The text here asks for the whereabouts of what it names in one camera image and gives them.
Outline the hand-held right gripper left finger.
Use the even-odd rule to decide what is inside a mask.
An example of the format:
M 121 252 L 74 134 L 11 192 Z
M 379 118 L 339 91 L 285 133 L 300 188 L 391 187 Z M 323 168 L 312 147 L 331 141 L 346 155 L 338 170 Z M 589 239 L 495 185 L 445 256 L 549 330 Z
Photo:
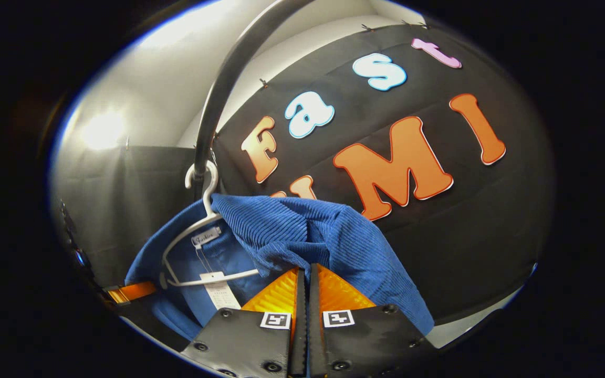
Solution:
M 240 309 L 219 309 L 182 355 L 218 376 L 306 376 L 304 272 L 283 273 Z

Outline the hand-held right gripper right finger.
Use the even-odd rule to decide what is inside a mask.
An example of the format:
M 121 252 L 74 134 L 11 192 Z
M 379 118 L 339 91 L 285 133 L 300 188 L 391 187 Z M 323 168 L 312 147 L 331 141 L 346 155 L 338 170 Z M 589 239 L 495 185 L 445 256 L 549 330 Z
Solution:
M 407 377 L 435 347 L 393 303 L 377 306 L 321 264 L 310 266 L 312 377 Z

